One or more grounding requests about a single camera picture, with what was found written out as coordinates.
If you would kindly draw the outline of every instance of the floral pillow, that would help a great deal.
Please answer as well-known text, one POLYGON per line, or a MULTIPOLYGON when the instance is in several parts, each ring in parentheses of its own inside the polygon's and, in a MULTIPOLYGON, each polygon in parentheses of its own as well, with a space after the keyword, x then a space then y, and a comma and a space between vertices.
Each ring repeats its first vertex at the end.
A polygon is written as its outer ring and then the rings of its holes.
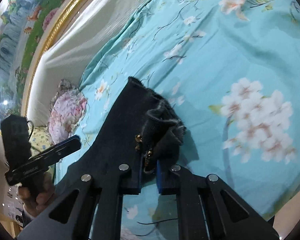
POLYGON ((49 142, 49 134, 46 127, 34 127, 33 133, 30 137, 32 156, 48 149, 51 145, 49 142))
POLYGON ((80 118, 84 116, 87 100, 69 81, 62 80, 58 92, 51 102, 48 123, 49 133, 54 144, 71 136, 80 118))

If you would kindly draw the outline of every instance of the bolt head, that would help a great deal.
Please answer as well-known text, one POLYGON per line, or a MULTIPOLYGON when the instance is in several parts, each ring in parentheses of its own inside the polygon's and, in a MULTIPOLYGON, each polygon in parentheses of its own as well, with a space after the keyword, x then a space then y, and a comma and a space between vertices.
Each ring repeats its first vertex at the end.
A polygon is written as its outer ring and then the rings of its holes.
POLYGON ((180 170, 181 170, 181 167, 180 167, 179 165, 175 164, 175 165, 172 165, 172 166, 171 166, 171 170, 172 170, 172 171, 180 171, 180 170))
POLYGON ((121 165, 119 166, 119 170, 120 170, 120 171, 126 171, 126 170, 128 170, 128 169, 129 169, 129 165, 128 165, 128 164, 123 163, 123 164, 121 164, 121 165))
POLYGON ((216 174, 210 174, 208 176, 208 179, 212 182, 216 182, 219 179, 219 177, 216 174))
POLYGON ((90 174, 84 174, 81 176, 81 180, 84 182, 87 182, 91 179, 91 175, 90 174))
POLYGON ((141 134, 136 135, 135 140, 137 142, 142 142, 142 136, 141 136, 141 134))
POLYGON ((152 155, 153 155, 153 151, 150 150, 150 151, 147 152, 148 157, 151 157, 152 155))

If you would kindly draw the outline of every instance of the yellow floral pillow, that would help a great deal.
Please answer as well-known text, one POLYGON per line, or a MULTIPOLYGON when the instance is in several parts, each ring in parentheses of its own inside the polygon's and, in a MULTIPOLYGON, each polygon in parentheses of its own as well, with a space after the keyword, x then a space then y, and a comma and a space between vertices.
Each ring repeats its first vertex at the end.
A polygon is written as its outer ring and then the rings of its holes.
MULTIPOLYGON (((30 137, 31 143, 31 154, 36 156, 44 150, 51 147, 49 142, 49 134, 46 131, 46 127, 34 127, 33 133, 30 137)), ((48 172, 51 173, 52 177, 54 174, 55 165, 49 167, 48 172)))

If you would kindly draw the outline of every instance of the black cloth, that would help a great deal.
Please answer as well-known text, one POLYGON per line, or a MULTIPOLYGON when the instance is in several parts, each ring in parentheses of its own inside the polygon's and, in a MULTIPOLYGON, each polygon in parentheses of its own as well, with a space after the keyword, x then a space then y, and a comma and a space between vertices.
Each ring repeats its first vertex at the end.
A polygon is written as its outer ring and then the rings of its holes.
POLYGON ((137 154, 146 158, 148 151, 152 151, 149 170, 155 168, 158 158, 169 158, 171 165, 175 164, 185 130, 166 99, 144 87, 136 78, 129 77, 94 143, 77 162, 69 166, 66 175, 56 185, 56 194, 61 195, 83 174, 93 177, 107 174, 112 167, 122 164, 118 158, 122 153, 126 155, 127 163, 133 163, 137 154), (135 149, 135 136, 138 134, 142 136, 140 153, 135 149))

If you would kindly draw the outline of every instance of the blue floral bedsheet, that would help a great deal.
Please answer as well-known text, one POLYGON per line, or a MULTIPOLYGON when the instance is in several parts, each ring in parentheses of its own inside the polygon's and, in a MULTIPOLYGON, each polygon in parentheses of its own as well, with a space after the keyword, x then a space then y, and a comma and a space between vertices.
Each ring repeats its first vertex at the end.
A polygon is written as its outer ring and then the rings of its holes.
MULTIPOLYGON (((87 66, 82 149, 128 76, 169 100, 187 127, 180 164, 215 173, 265 219, 300 190, 300 7, 295 0, 148 0, 87 66)), ((122 239, 177 239, 175 196, 155 182, 125 196, 122 239), (155 224, 160 220, 169 220, 155 224)))

